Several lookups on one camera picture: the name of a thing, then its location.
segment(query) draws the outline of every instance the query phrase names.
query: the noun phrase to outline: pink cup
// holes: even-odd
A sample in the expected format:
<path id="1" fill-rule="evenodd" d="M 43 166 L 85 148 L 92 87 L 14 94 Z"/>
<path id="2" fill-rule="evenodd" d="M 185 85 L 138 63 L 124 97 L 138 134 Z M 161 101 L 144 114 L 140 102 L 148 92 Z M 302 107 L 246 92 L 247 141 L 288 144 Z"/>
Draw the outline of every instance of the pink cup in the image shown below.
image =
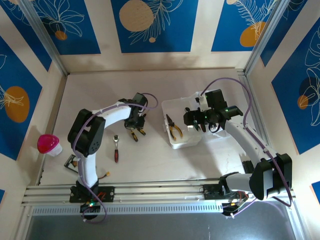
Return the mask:
<path id="1" fill-rule="evenodd" d="M 48 154 L 52 157 L 55 157 L 62 152 L 59 138 L 51 134 L 41 135 L 38 139 L 37 148 L 40 153 Z"/>

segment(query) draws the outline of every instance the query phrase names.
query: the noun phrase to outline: electrical wire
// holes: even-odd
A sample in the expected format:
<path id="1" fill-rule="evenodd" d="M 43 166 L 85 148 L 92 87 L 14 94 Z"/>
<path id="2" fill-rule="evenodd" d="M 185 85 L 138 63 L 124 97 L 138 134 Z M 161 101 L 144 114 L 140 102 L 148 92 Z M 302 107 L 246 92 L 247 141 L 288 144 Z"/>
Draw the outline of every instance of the electrical wire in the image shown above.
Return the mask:
<path id="1" fill-rule="evenodd" d="M 257 200 L 257 198 L 253 199 L 252 202 L 249 202 L 247 206 L 244 206 L 243 208 L 241 208 L 238 212 L 236 212 L 235 214 L 231 214 L 231 216 L 226 216 L 227 218 L 234 218 L 235 216 L 237 216 L 238 214 L 242 213 L 244 210 L 246 210 L 248 207 L 250 207 L 255 201 Z"/>
<path id="2" fill-rule="evenodd" d="M 215 82 L 217 81 L 220 81 L 220 80 L 232 80 L 234 82 L 237 82 L 238 84 L 240 84 L 244 89 L 245 91 L 247 92 L 248 94 L 248 97 L 249 97 L 249 104 L 248 104 L 248 108 L 247 110 L 245 111 L 245 114 L 243 116 L 243 126 L 245 128 L 245 130 L 254 138 L 254 140 L 260 145 L 260 147 L 263 149 L 264 153 L 268 155 L 268 157 L 272 160 L 273 164 L 274 164 L 274 167 L 275 169 L 277 170 L 277 172 L 279 173 L 279 176 L 281 178 L 281 181 L 285 187 L 285 190 L 288 194 L 288 198 L 289 198 L 289 202 L 290 203 L 287 203 L 287 202 L 284 202 L 282 201 L 281 199 L 277 198 L 277 197 L 273 197 L 274 199 L 276 199 L 277 201 L 279 201 L 280 203 L 286 205 L 287 207 L 291 207 L 292 205 L 292 201 L 293 201 L 293 198 L 292 198 L 292 195 L 291 195 L 291 192 L 290 192 L 290 188 L 287 184 L 287 181 L 285 179 L 285 176 L 284 174 L 282 173 L 277 161 L 275 160 L 275 158 L 272 156 L 272 154 L 270 153 L 270 151 L 267 149 L 267 147 L 256 137 L 256 135 L 248 128 L 247 126 L 247 116 L 249 114 L 249 111 L 250 111 L 250 108 L 252 107 L 252 95 L 249 91 L 249 89 L 239 80 L 235 79 L 235 78 L 232 78 L 232 77 L 220 77 L 220 78 L 217 78 L 215 80 L 213 80 L 212 82 L 210 82 L 208 84 L 208 86 L 206 86 L 206 88 L 202 91 L 202 93 L 200 94 L 200 96 L 202 96 L 206 90 Z"/>
<path id="3" fill-rule="evenodd" d="M 75 140 L 73 142 L 73 145 L 72 145 L 72 150 L 74 152 L 74 154 L 76 155 L 76 157 L 79 159 L 79 164 L 78 164 L 78 171 L 79 171 L 79 177 L 83 183 L 83 185 L 85 186 L 85 188 L 92 194 L 92 196 L 94 198 L 96 198 L 98 200 L 98 202 L 101 204 L 101 206 L 103 207 L 103 210 L 104 210 L 104 217 L 102 220 L 100 221 L 88 221 L 88 223 L 91 223 L 91 224 L 99 224 L 99 223 L 102 223 L 106 218 L 107 218 L 107 208 L 104 206 L 103 202 L 100 200 L 100 198 L 97 197 L 97 195 L 90 189 L 90 187 L 87 185 L 85 179 L 84 179 L 84 176 L 83 176 L 83 159 L 81 157 L 81 155 L 79 154 L 79 152 L 76 150 L 76 145 L 77 145 L 77 142 L 81 136 L 81 134 L 83 133 L 83 131 L 85 130 L 86 126 L 89 124 L 89 122 L 96 116 L 100 115 L 100 114 L 103 114 L 105 113 L 106 111 L 109 111 L 109 110 L 112 110 L 112 109 L 115 109 L 115 108 L 119 108 L 119 107 L 125 107 L 125 106 L 136 106 L 136 107 L 140 107 L 140 108 L 144 108 L 144 109 L 155 109 L 159 102 L 158 102 L 158 99 L 151 93 L 144 93 L 145 95 L 150 95 L 152 96 L 155 101 L 156 101 L 156 105 L 154 107 L 148 107 L 148 106 L 142 106 L 142 105 L 139 105 L 139 104 L 136 104 L 136 103 L 122 103 L 122 104 L 117 104 L 117 105 L 112 105 L 112 106 L 109 106 L 109 107 L 106 107 L 104 109 L 101 109 L 99 112 L 96 112 L 95 114 L 93 114 L 91 117 L 89 117 L 85 123 L 83 124 L 83 126 L 81 127 L 80 131 L 78 132 L 78 134 L 76 135 L 75 137 Z"/>

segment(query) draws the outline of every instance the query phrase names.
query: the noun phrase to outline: white floor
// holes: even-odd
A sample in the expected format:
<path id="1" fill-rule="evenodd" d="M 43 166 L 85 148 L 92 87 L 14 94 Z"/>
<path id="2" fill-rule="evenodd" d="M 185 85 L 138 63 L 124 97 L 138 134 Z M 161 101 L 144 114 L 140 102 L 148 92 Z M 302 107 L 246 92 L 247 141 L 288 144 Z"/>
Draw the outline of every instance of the white floor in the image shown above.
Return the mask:
<path id="1" fill-rule="evenodd" d="M 137 92 L 156 95 L 159 106 L 147 114 L 144 125 L 146 136 L 136 132 L 138 142 L 124 128 L 123 121 L 104 131 L 102 144 L 97 152 L 96 170 L 98 176 L 106 171 L 110 172 L 110 176 L 100 182 L 218 178 L 226 173 L 243 173 L 241 161 L 248 158 L 231 136 L 210 142 L 201 141 L 197 146 L 174 150 L 163 128 L 162 101 L 191 96 L 202 91 L 212 80 L 221 77 L 239 79 L 235 69 L 115 71 L 69 75 L 54 129 L 63 152 L 54 158 L 46 156 L 41 185 L 76 182 L 77 174 L 65 168 L 64 163 L 72 154 L 67 136 L 81 109 L 102 109 L 119 99 L 133 98 Z M 219 81 L 210 89 L 221 89 L 229 106 L 236 105 L 243 112 L 246 111 L 248 104 L 244 91 L 236 82 Z M 253 126 L 250 115 L 248 122 Z M 120 139 L 118 163 L 114 161 L 114 135 L 119 135 Z"/>

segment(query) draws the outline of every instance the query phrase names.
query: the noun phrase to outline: black bracket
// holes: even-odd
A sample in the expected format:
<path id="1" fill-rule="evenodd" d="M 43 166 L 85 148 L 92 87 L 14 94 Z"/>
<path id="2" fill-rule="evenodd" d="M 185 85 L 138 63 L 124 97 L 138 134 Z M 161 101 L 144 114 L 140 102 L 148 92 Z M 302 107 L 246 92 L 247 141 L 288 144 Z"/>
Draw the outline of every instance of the black bracket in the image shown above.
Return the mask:
<path id="1" fill-rule="evenodd" d="M 77 186 L 71 187 L 70 203 L 86 203 L 93 200 L 92 194 L 82 186 L 78 181 Z M 91 188 L 95 195 L 103 193 L 103 198 L 100 198 L 103 203 L 112 203 L 115 197 L 114 186 L 98 186 L 98 182 Z"/>

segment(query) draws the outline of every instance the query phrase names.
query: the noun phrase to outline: yellow handle pliers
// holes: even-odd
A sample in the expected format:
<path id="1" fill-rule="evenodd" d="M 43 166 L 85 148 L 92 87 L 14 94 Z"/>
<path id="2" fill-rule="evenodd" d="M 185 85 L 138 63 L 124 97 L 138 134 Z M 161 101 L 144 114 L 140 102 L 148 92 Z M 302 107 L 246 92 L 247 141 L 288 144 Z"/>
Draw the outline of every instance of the yellow handle pliers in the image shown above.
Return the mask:
<path id="1" fill-rule="evenodd" d="M 177 138 L 175 137 L 175 135 L 173 133 L 174 128 L 179 132 L 180 137 L 182 138 L 184 136 L 184 134 L 182 133 L 181 129 L 177 125 L 175 125 L 174 121 L 172 121 L 172 119 L 168 116 L 168 114 L 166 114 L 166 119 L 168 121 L 170 135 L 173 138 L 173 140 L 177 140 Z"/>

